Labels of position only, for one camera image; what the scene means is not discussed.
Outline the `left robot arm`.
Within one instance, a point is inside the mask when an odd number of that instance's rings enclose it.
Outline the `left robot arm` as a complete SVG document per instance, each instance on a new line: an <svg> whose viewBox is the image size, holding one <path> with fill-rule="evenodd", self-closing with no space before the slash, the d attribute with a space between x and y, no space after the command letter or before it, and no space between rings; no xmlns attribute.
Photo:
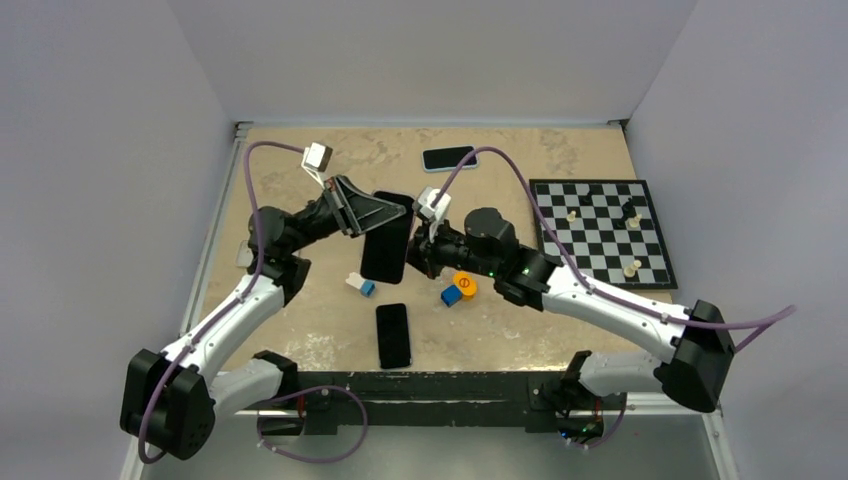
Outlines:
<svg viewBox="0 0 848 480"><path fill-rule="evenodd" d="M225 300L198 325L159 351L140 350L129 362L119 424L138 440L140 459L181 460L207 442L218 418L268 403L284 409L311 394L297 364L271 351L223 372L235 350L288 306L311 268L303 248L337 232L356 238L409 214L406 203L378 198L344 175L326 181L319 198L289 213L255 208L248 222L253 259Z"/></svg>

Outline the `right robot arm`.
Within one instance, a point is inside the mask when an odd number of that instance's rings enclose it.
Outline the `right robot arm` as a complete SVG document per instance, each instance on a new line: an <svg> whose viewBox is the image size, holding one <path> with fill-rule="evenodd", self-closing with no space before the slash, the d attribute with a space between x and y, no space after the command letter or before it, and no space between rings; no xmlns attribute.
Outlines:
<svg viewBox="0 0 848 480"><path fill-rule="evenodd" d="M430 279L446 267L490 277L516 306L582 320L643 349L577 359L561 381L573 406L630 392L662 392L702 413L719 405L736 348L709 302L656 302L573 272L562 259L521 244L513 224L492 207L469 213L461 231L425 222L411 237L407 262Z"/></svg>

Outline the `black phone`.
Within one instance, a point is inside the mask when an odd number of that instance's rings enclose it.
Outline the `black phone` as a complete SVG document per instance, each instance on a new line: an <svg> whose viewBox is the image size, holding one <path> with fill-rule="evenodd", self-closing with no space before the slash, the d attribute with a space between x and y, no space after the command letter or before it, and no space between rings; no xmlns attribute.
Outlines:
<svg viewBox="0 0 848 480"><path fill-rule="evenodd" d="M409 367L412 355L406 305L380 305L375 313L380 368L392 370Z"/></svg>

